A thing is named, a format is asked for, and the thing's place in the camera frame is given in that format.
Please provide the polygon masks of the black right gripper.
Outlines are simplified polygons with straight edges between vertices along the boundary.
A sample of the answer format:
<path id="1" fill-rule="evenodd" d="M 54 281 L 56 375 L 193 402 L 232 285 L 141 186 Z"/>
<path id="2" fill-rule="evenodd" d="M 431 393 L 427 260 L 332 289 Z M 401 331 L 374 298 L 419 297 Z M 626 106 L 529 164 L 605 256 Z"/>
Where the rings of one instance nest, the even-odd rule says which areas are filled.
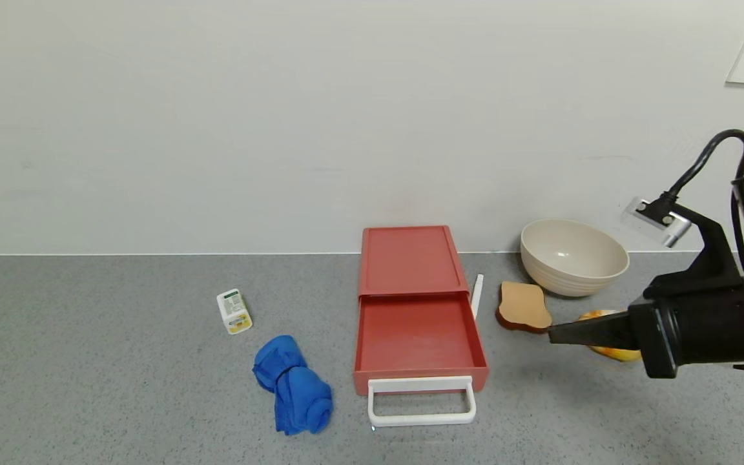
<path id="1" fill-rule="evenodd" d="M 552 325 L 552 344 L 636 349 L 650 378 L 688 364 L 744 362 L 744 277 L 663 283 L 628 312 Z"/>

